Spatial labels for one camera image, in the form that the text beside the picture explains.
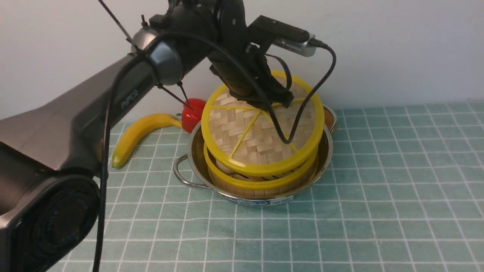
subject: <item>pot handle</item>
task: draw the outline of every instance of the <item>pot handle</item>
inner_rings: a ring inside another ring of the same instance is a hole
[[[173,164],[173,173],[175,174],[175,177],[177,177],[177,179],[181,183],[183,183],[185,186],[188,186],[188,187],[191,187],[191,188],[210,189],[210,187],[208,187],[205,184],[193,183],[191,181],[188,181],[186,178],[184,178],[181,175],[180,170],[178,169],[178,166],[180,166],[180,163],[182,163],[186,159],[188,159],[188,155],[187,154],[185,154],[185,155],[183,155],[180,158],[178,158],[178,159],[175,160],[175,163]]]

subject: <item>robotic arm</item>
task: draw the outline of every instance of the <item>robotic arm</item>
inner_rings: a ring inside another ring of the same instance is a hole
[[[181,82],[208,58],[237,99],[289,107],[288,68],[278,59],[288,74],[284,87],[271,75],[267,50],[310,57],[326,46],[264,16],[247,26],[242,0],[169,0],[167,13],[143,19],[132,42],[130,54],[45,106],[0,120],[0,272],[46,271],[86,237],[100,204],[93,177],[107,169],[103,129],[153,87]]]

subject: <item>white wall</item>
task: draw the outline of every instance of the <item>white wall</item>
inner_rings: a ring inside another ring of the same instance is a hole
[[[482,0],[245,0],[247,22],[263,14],[307,29],[338,55],[320,91],[333,108],[484,98]],[[106,0],[131,34],[166,11],[166,0]],[[124,56],[129,45],[96,0],[3,0],[0,118],[41,106]],[[280,50],[295,75],[315,84],[330,64]],[[184,81],[191,97],[220,85],[204,61]],[[181,105],[152,90],[126,120]]]

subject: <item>bamboo steamer lid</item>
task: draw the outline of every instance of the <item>bamboo steamer lid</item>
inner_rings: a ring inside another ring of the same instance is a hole
[[[283,72],[274,77],[286,83]],[[272,107],[288,137],[297,112],[312,87],[293,76],[290,91],[294,100],[289,108]],[[317,150],[324,132],[324,108],[314,95],[303,111],[291,144],[284,144],[268,113],[232,97],[225,85],[219,87],[205,105],[201,129],[212,156],[223,166],[246,176],[263,177],[291,171]]]

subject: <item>yellow rim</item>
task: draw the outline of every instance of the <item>yellow rim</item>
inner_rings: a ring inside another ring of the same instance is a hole
[[[281,71],[272,71],[272,75],[286,78],[285,77],[286,74]],[[293,83],[296,83],[297,85],[301,86],[301,88],[306,93],[309,93],[313,89],[302,79],[296,76],[292,76],[292,81]],[[246,164],[232,159],[231,156],[227,156],[222,150],[220,150],[218,145],[215,143],[214,139],[212,138],[212,134],[210,133],[210,126],[209,126],[210,112],[214,108],[220,108],[220,107],[213,106],[215,103],[215,100],[226,89],[227,87],[225,85],[220,86],[208,99],[205,109],[203,110],[202,126],[201,126],[203,139],[205,140],[205,143],[208,149],[210,150],[210,153],[212,154],[212,156],[214,156],[216,160],[218,160],[224,166],[228,167],[229,169],[237,173],[240,173],[246,176],[263,177],[263,176],[279,175],[281,173],[289,172],[295,169],[297,166],[301,165],[304,161],[306,161],[309,158],[309,156],[313,153],[313,151],[317,149],[317,146],[324,133],[324,107],[323,107],[323,103],[319,99],[319,96],[314,95],[311,98],[311,101],[313,101],[315,105],[316,115],[319,116],[319,118],[317,118],[316,120],[313,134],[311,135],[309,140],[306,142],[304,147],[298,150],[293,156],[283,161],[267,164],[267,165]],[[247,108],[247,109],[253,109],[255,111],[258,111],[259,113],[263,113],[261,110],[256,108]]]
[[[241,181],[223,173],[222,171],[220,171],[220,169],[217,168],[217,166],[215,166],[215,164],[213,164],[212,160],[210,159],[206,144],[203,145],[203,154],[205,155],[205,161],[207,162],[209,170],[212,171],[215,176],[223,179],[224,182],[237,188],[254,191],[277,189],[280,187],[284,187],[296,181],[297,179],[300,179],[305,173],[309,171],[311,166],[318,158],[318,152],[313,152],[309,157],[309,160],[307,160],[299,169],[294,171],[292,174],[289,174],[280,179],[276,179],[273,181]]]

